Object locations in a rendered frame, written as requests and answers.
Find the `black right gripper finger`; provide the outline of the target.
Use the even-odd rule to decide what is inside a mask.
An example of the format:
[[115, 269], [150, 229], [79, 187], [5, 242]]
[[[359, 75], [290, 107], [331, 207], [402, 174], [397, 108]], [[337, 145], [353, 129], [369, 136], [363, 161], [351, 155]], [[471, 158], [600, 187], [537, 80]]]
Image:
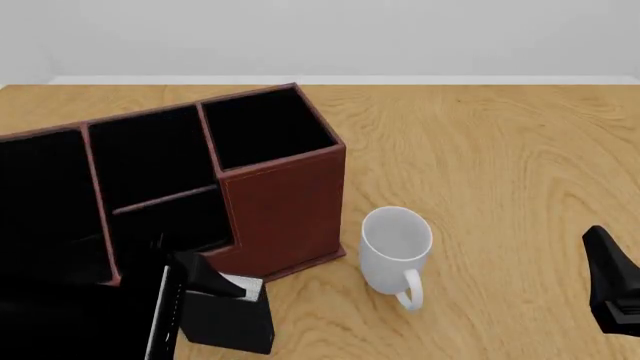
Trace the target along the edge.
[[640, 266], [607, 230], [593, 225], [582, 236], [590, 272], [590, 305], [633, 299], [640, 302]]

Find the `red-brown desk caddy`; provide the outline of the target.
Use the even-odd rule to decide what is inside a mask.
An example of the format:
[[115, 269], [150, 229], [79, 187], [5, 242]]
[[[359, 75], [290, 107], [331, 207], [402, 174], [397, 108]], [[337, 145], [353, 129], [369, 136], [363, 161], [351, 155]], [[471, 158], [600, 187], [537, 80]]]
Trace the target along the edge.
[[0, 135], [0, 273], [117, 284], [153, 242], [273, 281], [341, 257], [346, 146], [294, 84]]

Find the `black book with white pages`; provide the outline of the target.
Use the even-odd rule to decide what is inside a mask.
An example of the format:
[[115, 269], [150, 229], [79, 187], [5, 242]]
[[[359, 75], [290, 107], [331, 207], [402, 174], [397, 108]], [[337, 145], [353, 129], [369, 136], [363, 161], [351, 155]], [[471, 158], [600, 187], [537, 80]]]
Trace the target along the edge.
[[187, 290], [180, 329], [194, 344], [268, 355], [275, 329], [264, 281], [239, 275], [222, 275], [245, 290], [230, 297]]

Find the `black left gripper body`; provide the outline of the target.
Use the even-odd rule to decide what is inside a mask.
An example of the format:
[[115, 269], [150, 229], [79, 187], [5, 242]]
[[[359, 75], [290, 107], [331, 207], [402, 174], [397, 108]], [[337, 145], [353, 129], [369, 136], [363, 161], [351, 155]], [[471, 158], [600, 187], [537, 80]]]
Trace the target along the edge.
[[156, 291], [144, 360], [173, 360], [186, 292], [187, 272], [180, 263], [167, 264]]

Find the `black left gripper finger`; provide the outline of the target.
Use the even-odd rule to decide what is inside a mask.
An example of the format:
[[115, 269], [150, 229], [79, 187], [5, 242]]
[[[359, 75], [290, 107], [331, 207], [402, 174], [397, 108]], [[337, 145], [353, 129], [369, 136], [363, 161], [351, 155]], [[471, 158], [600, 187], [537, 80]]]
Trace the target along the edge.
[[186, 269], [186, 290], [210, 296], [246, 296], [244, 288], [224, 278], [202, 254], [180, 252], [176, 253], [175, 257]]

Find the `white ceramic mug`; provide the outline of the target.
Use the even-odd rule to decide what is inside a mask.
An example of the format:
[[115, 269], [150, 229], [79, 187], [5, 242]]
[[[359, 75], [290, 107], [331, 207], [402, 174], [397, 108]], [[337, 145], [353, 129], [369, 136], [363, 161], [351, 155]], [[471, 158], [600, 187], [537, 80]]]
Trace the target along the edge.
[[433, 245], [430, 225], [416, 212], [384, 206], [362, 221], [360, 269], [373, 290], [396, 299], [409, 311], [424, 304], [421, 271]]

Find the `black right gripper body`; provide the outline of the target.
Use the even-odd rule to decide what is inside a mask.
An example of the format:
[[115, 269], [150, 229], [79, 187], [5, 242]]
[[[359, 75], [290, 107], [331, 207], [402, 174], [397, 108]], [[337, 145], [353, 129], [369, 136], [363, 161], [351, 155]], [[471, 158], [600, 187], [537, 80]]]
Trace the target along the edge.
[[640, 334], [640, 298], [591, 302], [590, 308], [604, 334]]

